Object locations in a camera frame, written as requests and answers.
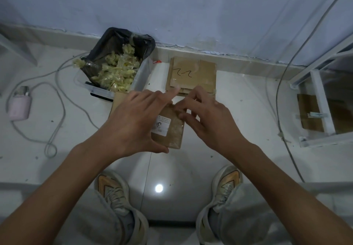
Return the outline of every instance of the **white floor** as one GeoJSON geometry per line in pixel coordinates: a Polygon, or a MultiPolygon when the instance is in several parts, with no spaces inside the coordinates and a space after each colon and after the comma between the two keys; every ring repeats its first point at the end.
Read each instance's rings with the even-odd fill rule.
{"type": "MultiPolygon", "coordinates": [[[[30,143],[13,130],[5,113],[5,100],[13,86],[25,78],[54,71],[68,58],[84,52],[27,45],[38,60],[38,67],[31,67],[9,52],[0,53],[1,67],[20,66],[0,98],[0,216],[7,216],[22,201],[22,194],[11,191],[11,188],[24,188],[26,191],[28,186],[42,183],[74,145],[95,132],[86,115],[66,99],[66,118],[54,141],[58,147],[55,158],[47,159],[43,154],[44,145],[30,143]]],[[[85,88],[76,85],[73,78],[77,71],[76,68],[62,70],[60,82],[67,95],[86,109],[93,122],[100,126],[108,117],[111,103],[91,96],[85,88]]],[[[167,71],[168,64],[156,64],[146,88],[164,91],[167,71]]],[[[24,85],[33,86],[44,80],[54,84],[54,75],[24,85]]],[[[274,115],[277,85],[278,81],[273,79],[217,71],[216,99],[230,109],[246,138],[259,145],[280,168],[299,181],[287,150],[277,135],[274,115]]],[[[353,181],[353,144],[313,149],[299,147],[298,137],[305,136],[306,131],[296,116],[299,114],[297,93],[289,88],[287,82],[282,83],[279,113],[289,148],[304,179],[308,182],[353,181]]],[[[17,125],[28,136],[46,140],[59,122],[62,108],[49,87],[38,88],[32,97],[30,118],[17,125]]],[[[186,125],[180,150],[170,149],[169,154],[136,154],[114,162],[110,168],[128,181],[131,204],[141,209],[148,219],[195,221],[198,212],[210,201],[214,174],[225,164],[227,160],[204,145],[186,125]],[[157,184],[163,185],[161,193],[155,191],[157,184]]]]}

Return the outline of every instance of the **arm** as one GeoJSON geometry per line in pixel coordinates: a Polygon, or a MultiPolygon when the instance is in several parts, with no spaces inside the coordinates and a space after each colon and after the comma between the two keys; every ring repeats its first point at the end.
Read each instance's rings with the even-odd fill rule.
{"type": "Polygon", "coordinates": [[[179,89],[131,92],[107,122],[77,145],[60,167],[0,225],[2,244],[51,244],[95,177],[115,160],[141,151],[168,153],[151,139],[157,115],[179,89]]]}
{"type": "Polygon", "coordinates": [[[249,178],[298,244],[353,244],[349,225],[277,167],[258,146],[247,141],[229,110],[201,87],[196,87],[175,108],[183,110],[180,118],[206,145],[249,178]]]}

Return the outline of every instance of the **sneaker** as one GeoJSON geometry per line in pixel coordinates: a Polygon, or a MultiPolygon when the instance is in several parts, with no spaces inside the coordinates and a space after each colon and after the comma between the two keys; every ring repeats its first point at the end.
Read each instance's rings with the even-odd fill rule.
{"type": "Polygon", "coordinates": [[[219,242],[208,222],[210,208],[219,213],[233,189],[242,182],[241,172],[234,166],[223,167],[212,181],[212,201],[202,209],[196,219],[196,232],[201,244],[219,242]]]}
{"type": "Polygon", "coordinates": [[[103,171],[95,180],[95,189],[104,197],[115,213],[121,216],[126,216],[130,211],[133,213],[135,226],[127,245],[146,245],[148,221],[140,211],[130,205],[127,182],[114,171],[103,171]]]}

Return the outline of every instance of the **right hand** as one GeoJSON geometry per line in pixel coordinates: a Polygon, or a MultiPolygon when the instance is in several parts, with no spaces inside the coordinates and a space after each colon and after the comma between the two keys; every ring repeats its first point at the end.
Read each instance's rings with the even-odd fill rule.
{"type": "Polygon", "coordinates": [[[196,86],[175,105],[185,121],[205,144],[228,158],[236,148],[249,143],[239,131],[232,114],[223,104],[214,100],[201,86],[196,86]]]}

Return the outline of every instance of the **shoe lace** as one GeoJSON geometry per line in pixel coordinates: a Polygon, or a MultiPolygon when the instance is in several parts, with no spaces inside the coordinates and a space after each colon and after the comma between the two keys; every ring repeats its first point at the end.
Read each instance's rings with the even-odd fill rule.
{"type": "Polygon", "coordinates": [[[125,197],[121,194],[122,188],[108,189],[106,201],[110,204],[112,209],[122,209],[125,204],[125,197]]]}
{"type": "Polygon", "coordinates": [[[221,198],[218,200],[218,205],[223,205],[226,203],[227,199],[229,198],[230,194],[232,193],[233,187],[231,184],[226,185],[226,189],[224,190],[221,198]]]}

